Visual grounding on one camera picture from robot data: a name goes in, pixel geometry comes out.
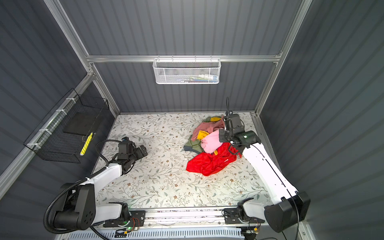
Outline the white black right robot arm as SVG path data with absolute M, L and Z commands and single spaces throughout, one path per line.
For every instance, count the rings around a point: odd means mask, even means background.
M 232 155 L 242 155 L 252 165 L 272 201 L 262 204 L 255 198 L 247 198 L 238 202 L 238 219 L 245 223 L 251 219 L 266 221 L 277 233 L 298 225 L 305 219 L 311 203 L 308 194 L 298 192 L 284 177 L 268 156 L 258 135 L 245 130 L 238 114 L 227 110 L 223 120 L 225 127 L 219 131 L 220 142 L 228 143 L 230 148 L 234 148 L 230 151 Z

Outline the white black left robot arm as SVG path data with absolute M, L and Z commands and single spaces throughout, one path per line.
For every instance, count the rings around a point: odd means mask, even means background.
M 106 162 L 102 169 L 75 183 L 62 185 L 60 193 L 44 213 L 43 224 L 48 232 L 66 234 L 93 229 L 107 221 L 117 221 L 120 226 L 130 224 L 132 215 L 126 203 L 96 203 L 97 193 L 114 180 L 130 173 L 135 163 L 148 155 L 145 146 L 136 146 L 128 137 L 117 143 L 118 152 L 111 160 L 100 155 Z

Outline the light pink cloth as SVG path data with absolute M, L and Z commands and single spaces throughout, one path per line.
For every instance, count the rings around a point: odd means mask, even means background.
M 201 141 L 201 147 L 205 153 L 212 154 L 214 153 L 223 143 L 219 139 L 220 130 L 216 130 Z

